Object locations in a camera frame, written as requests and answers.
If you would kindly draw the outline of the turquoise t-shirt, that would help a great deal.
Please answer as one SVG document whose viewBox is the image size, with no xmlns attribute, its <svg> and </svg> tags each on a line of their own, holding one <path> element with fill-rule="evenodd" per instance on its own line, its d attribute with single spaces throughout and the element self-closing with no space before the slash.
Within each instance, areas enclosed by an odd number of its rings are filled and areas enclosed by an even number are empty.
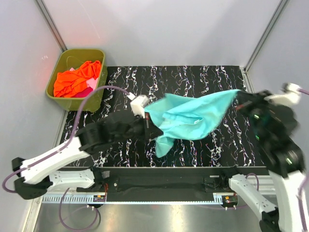
<svg viewBox="0 0 309 232">
<path fill-rule="evenodd" d="M 199 98 L 166 93 L 145 107 L 145 112 L 163 134 L 155 139 L 155 154 L 165 156 L 176 139 L 201 140 L 216 129 L 224 118 L 238 89 L 225 90 Z"/>
</svg>

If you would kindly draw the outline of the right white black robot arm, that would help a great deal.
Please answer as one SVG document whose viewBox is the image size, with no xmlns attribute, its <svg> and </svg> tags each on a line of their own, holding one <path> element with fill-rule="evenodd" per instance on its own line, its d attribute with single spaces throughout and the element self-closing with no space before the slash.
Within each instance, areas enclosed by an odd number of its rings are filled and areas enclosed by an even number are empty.
<svg viewBox="0 0 309 232">
<path fill-rule="evenodd" d="M 308 182 L 304 155 L 291 135 L 298 126 L 292 106 L 299 103 L 301 92 L 286 89 L 282 94 L 264 90 L 239 93 L 236 109 L 251 119 L 261 159 L 271 177 L 277 204 L 253 187 L 236 168 L 219 179 L 223 191 L 233 190 L 259 220 L 263 232 L 307 232 L 309 213 L 304 186 Z"/>
</svg>

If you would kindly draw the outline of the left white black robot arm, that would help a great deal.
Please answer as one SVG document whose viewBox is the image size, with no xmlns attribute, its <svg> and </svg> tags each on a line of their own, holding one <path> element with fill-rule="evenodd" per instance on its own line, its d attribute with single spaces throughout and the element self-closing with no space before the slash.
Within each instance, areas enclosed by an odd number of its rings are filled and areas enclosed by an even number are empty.
<svg viewBox="0 0 309 232">
<path fill-rule="evenodd" d="M 13 159 L 12 168 L 18 176 L 14 190 L 25 200 L 55 190 L 106 191 L 108 178 L 98 168 L 81 171 L 61 171 L 61 168 L 128 139 L 151 141 L 162 134 L 148 113 L 144 116 L 128 110 L 111 113 L 77 130 L 72 138 L 42 155 Z"/>
</svg>

